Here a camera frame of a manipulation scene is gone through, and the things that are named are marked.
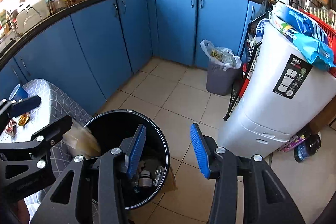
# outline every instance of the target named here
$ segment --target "black bottle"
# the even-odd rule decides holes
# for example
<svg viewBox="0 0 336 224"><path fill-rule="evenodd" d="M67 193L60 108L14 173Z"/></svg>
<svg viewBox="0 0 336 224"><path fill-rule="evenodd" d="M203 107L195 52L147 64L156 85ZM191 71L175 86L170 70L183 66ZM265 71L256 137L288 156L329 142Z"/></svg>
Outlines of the black bottle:
<svg viewBox="0 0 336 224"><path fill-rule="evenodd" d="M297 162L302 162L305 158L314 155L321 147L321 139L318 134L310 135L303 143L294 149L294 158Z"/></svg>

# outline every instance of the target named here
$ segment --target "blue cup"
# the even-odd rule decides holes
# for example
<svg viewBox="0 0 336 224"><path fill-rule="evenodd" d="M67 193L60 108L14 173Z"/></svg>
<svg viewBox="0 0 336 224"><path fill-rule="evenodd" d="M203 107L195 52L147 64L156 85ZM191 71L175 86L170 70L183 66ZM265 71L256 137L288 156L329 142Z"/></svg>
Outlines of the blue cup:
<svg viewBox="0 0 336 224"><path fill-rule="evenodd" d="M28 93L24 90L24 88L18 84L10 94L9 100L19 101L20 99L26 99L28 97Z"/></svg>

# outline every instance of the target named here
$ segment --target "product sticker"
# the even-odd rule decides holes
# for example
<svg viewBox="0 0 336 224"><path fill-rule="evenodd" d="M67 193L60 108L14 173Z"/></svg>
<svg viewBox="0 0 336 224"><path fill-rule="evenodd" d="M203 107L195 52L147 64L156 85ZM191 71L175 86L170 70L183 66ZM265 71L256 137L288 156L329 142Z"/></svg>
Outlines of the product sticker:
<svg viewBox="0 0 336 224"><path fill-rule="evenodd" d="M292 99L306 79L312 65L291 54L273 92Z"/></svg>

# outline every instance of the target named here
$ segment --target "cabinet handle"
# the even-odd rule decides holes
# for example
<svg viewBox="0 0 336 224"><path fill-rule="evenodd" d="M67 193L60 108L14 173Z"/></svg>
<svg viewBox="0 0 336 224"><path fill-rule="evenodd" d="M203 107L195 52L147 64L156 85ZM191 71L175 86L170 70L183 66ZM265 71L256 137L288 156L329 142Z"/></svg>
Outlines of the cabinet handle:
<svg viewBox="0 0 336 224"><path fill-rule="evenodd" d="M123 3L123 5L125 6L125 10L124 10L124 15L125 15L125 13L126 13L126 4L125 4L125 2L122 0L121 1L122 3Z"/></svg>
<svg viewBox="0 0 336 224"><path fill-rule="evenodd" d="M16 73L14 67L12 67L12 71L14 72L16 78L19 80L20 85L23 85L23 83L22 83L22 81L20 80L19 76L17 75L17 73Z"/></svg>
<svg viewBox="0 0 336 224"><path fill-rule="evenodd" d="M25 65L25 63L23 62L23 58L22 58L22 57L20 57L20 60L21 60L21 62L22 62L22 64L23 64L23 67L25 67L28 76L31 76L30 73L29 73L29 71L28 71L28 69L27 69L27 67L26 67L26 65Z"/></svg>
<svg viewBox="0 0 336 224"><path fill-rule="evenodd" d="M194 8L194 5L195 5L195 0L191 0L191 8Z"/></svg>
<svg viewBox="0 0 336 224"><path fill-rule="evenodd" d="M202 0L201 0L201 9L203 8L204 6L202 5Z"/></svg>
<svg viewBox="0 0 336 224"><path fill-rule="evenodd" d="M117 17L117 15L118 15L118 8L117 8L117 6L116 6L115 3L113 3L113 5L114 5L114 8L115 8L115 15L114 15L114 17Z"/></svg>
<svg viewBox="0 0 336 224"><path fill-rule="evenodd" d="M251 13L251 18L250 18L250 21L252 20L252 17L253 17L253 12L254 12L254 6L252 5L252 13Z"/></svg>

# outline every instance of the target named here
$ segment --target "white cutting board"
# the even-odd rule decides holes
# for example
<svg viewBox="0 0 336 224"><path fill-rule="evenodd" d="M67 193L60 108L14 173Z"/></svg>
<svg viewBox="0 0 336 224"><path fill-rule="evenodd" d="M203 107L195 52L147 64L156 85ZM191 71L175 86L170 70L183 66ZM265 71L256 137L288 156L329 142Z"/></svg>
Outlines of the white cutting board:
<svg viewBox="0 0 336 224"><path fill-rule="evenodd" d="M32 7L34 7L41 14L42 19L45 19L50 15L45 0L39 0L38 2L33 4ZM35 12L34 9L30 9L28 14L27 10L28 8L26 8L16 16L18 33L25 33L41 21L39 14Z"/></svg>

